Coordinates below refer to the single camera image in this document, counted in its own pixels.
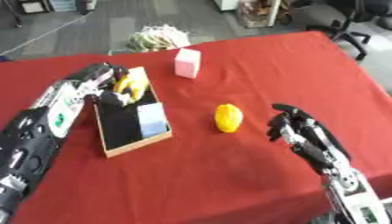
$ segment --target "yellow toy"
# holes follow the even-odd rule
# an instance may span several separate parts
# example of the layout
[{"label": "yellow toy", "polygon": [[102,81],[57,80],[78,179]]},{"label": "yellow toy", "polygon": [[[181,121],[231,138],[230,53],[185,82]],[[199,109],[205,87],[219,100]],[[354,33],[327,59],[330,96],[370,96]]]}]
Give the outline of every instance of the yellow toy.
[{"label": "yellow toy", "polygon": [[235,132],[243,119],[240,109],[232,104],[218,106],[215,111],[215,122],[219,130],[225,133]]},{"label": "yellow toy", "polygon": [[124,75],[113,87],[113,91],[123,94],[123,91],[129,89],[130,98],[128,104],[137,102],[142,99],[145,90],[149,86],[149,79],[142,66],[129,70],[129,74]]}]

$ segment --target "red tablecloth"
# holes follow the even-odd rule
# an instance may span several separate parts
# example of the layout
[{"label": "red tablecloth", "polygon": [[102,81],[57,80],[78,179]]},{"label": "red tablecloth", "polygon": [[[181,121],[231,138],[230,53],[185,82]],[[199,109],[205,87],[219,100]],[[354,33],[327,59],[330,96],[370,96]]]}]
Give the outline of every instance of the red tablecloth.
[{"label": "red tablecloth", "polygon": [[[1,126],[56,79],[109,60],[146,68],[174,135],[106,159],[85,107],[14,223],[305,223],[329,206],[307,163],[282,143],[269,143],[274,102],[323,122],[376,191],[392,195],[391,99],[326,37],[307,32],[192,48],[203,58],[196,80],[173,74],[177,50],[1,64]],[[236,133],[221,134],[213,113],[228,102],[245,118]]]}]

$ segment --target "wire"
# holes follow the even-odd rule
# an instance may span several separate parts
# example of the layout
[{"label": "wire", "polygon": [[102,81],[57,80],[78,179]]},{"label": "wire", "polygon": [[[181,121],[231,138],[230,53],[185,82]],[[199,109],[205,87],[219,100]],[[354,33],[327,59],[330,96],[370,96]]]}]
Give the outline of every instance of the wire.
[{"label": "wire", "polygon": [[87,17],[87,16],[90,15],[90,14],[91,14],[91,13],[88,13],[87,15],[84,15],[84,16],[81,16],[81,17],[77,17],[76,19],[72,20],[72,21],[69,22],[69,23],[66,23],[66,24],[63,24],[63,25],[61,25],[61,26],[58,26],[58,27],[54,28],[54,29],[51,30],[51,31],[48,31],[48,32],[46,32],[46,33],[44,33],[44,34],[41,34],[41,35],[37,36],[36,38],[32,38],[32,39],[30,39],[30,40],[27,40],[26,42],[24,42],[24,43],[21,44],[21,45],[15,46],[14,48],[12,48],[12,49],[10,49],[10,50],[7,50],[7,51],[5,51],[5,52],[2,52],[2,53],[0,54],[0,56],[3,56],[3,55],[5,55],[5,54],[7,54],[7,53],[12,53],[12,52],[16,51],[17,49],[19,49],[19,48],[21,48],[21,47],[23,47],[23,46],[27,46],[27,45],[29,45],[30,43],[32,43],[32,42],[34,42],[34,41],[36,41],[36,40],[42,39],[42,38],[43,38],[44,36],[46,36],[46,35],[52,34],[52,33],[54,33],[54,32],[57,32],[57,31],[59,31],[60,29],[66,27],[66,26],[68,26],[68,25],[71,25],[71,24],[74,24],[74,23],[78,22],[79,20],[81,20],[81,19]]}]

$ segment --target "pink cube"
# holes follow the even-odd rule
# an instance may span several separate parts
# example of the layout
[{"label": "pink cube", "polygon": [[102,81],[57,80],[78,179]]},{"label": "pink cube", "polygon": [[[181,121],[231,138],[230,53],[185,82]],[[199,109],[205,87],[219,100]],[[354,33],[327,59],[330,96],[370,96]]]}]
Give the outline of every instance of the pink cube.
[{"label": "pink cube", "polygon": [[191,49],[181,48],[175,59],[176,75],[196,78],[200,69],[201,52]]}]

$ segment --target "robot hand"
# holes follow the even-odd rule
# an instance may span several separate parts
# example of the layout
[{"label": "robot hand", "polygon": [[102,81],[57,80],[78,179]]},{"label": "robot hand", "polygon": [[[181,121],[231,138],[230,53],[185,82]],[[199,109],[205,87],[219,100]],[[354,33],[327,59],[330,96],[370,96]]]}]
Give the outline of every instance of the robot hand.
[{"label": "robot hand", "polygon": [[87,66],[51,85],[0,132],[0,224],[45,176],[87,96],[120,106],[129,100],[106,88],[127,72],[108,63]]},{"label": "robot hand", "polygon": [[269,121],[269,140],[274,142],[282,137],[317,174],[333,168],[332,160],[326,154],[331,146],[343,153],[346,160],[350,159],[331,132],[303,110],[284,104],[273,104],[272,107],[282,113]]},{"label": "robot hand", "polygon": [[282,113],[269,121],[270,141],[281,137],[321,176],[335,223],[390,223],[372,186],[351,167],[348,153],[328,129],[299,108],[283,104],[272,107]]}]

